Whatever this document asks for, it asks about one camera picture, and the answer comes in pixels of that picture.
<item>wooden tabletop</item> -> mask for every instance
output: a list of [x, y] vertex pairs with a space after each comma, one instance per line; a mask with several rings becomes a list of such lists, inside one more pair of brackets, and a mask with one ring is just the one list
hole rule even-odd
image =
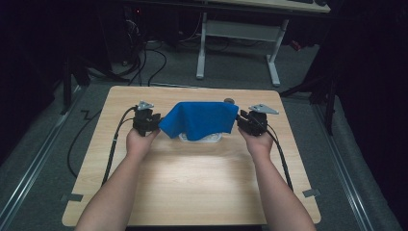
[[319, 6], [315, 2], [312, 4], [300, 3], [289, 0], [208, 0], [215, 3], [227, 3], [236, 5], [247, 5], [251, 7], [265, 7], [276, 8], [290, 11], [302, 11], [309, 13], [329, 13], [330, 8], [326, 5], [324, 7]]
[[[113, 87], [72, 190], [83, 196], [82, 201], [68, 201], [63, 224], [75, 226], [85, 206], [99, 190], [115, 129], [127, 109], [144, 100], [154, 104], [155, 114], [165, 116], [181, 101], [223, 101], [225, 98], [233, 98], [236, 105], [246, 111], [259, 103], [279, 111], [279, 115], [268, 115], [268, 124], [280, 140], [295, 194], [314, 223], [319, 222], [315, 199], [305, 198], [302, 193], [311, 186], [276, 91]], [[129, 121], [120, 129], [111, 174], [125, 156], [125, 138], [131, 128]], [[270, 156], [284, 176], [275, 145]], [[253, 162], [236, 124], [232, 133], [223, 134], [218, 143], [182, 142], [178, 138], [170, 139], [164, 132], [154, 140], [142, 164], [129, 225], [265, 223]]]

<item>blue towel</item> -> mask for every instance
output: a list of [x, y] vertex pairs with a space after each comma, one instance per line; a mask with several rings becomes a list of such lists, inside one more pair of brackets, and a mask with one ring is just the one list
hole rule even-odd
[[170, 137], [186, 133], [189, 141], [198, 141], [213, 133], [231, 133], [238, 106], [223, 102], [180, 102], [160, 122]]

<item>forearm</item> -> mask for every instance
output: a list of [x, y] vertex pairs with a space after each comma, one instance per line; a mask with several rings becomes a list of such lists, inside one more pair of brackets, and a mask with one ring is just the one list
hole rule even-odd
[[316, 230], [309, 214], [269, 159], [254, 160], [264, 213], [271, 230]]
[[76, 230], [124, 230], [135, 201], [140, 164], [126, 156], [92, 198]]

